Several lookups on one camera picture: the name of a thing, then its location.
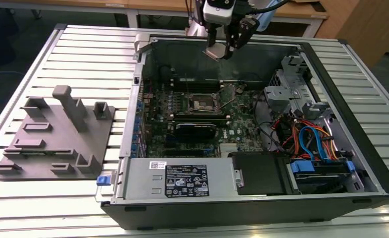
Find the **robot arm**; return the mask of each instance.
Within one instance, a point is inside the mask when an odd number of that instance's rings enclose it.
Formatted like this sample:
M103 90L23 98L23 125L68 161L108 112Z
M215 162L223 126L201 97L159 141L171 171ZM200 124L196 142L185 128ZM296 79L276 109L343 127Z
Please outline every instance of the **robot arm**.
M259 26L261 30L267 28L273 12L289 1L272 0L268 8L255 9L248 0L196 0L195 21L208 33L205 54L215 60L229 59L235 49L240 49L249 42ZM259 19L263 22L251 16L256 14L260 14ZM217 28L221 26L225 45L216 42Z

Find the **metal bracket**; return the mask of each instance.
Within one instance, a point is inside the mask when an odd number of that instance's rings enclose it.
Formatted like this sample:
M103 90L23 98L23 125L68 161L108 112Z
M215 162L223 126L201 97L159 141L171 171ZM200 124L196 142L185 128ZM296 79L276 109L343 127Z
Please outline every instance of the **metal bracket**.
M151 34L140 33L136 35L135 39L135 50L136 53L141 53L144 50L143 48L151 44Z

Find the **slotted aluminum platform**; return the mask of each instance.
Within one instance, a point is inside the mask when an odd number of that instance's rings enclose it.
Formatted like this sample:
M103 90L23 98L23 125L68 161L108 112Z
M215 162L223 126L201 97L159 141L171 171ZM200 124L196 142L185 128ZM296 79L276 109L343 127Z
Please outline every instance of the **slotted aluminum platform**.
M117 168L136 64L133 40L140 32L184 35L183 31L73 25L53 31L0 116L0 160L3 148L11 144L25 117L20 109L25 98L48 97L47 102L57 104L51 95L53 87L63 84L73 88L72 96L81 97L85 105L101 99L117 108L103 169ZM389 95L351 47L336 40L255 38L311 43L389 168ZM313 84L324 99L316 81ZM112 187L97 187L95 181L0 182L0 237L389 237L389 205L312 224L125 231L100 209L100 201L109 200L111 196Z

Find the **motherboard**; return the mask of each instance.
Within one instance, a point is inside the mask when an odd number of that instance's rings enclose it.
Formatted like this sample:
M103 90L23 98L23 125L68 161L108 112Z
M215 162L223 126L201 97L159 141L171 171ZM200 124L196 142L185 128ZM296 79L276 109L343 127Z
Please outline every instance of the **motherboard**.
M243 83L217 82L203 90L161 85L148 91L147 156L227 157L233 151L263 151L253 121L257 91L245 89Z

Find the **floor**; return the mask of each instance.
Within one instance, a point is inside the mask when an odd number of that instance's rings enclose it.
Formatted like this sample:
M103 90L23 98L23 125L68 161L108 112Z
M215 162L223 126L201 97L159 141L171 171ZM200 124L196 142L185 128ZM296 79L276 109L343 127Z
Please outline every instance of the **floor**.
M15 10L13 18L19 25L19 33L9 37L16 52L13 62L0 66L0 71L25 73L49 37L57 23L96 26L125 26L125 16L108 13L43 11L41 19L36 20L29 10ZM185 17L141 16L141 27L184 30L188 25ZM389 92L389 57L385 56L372 69L376 77ZM21 81L19 74L0 74L0 113Z

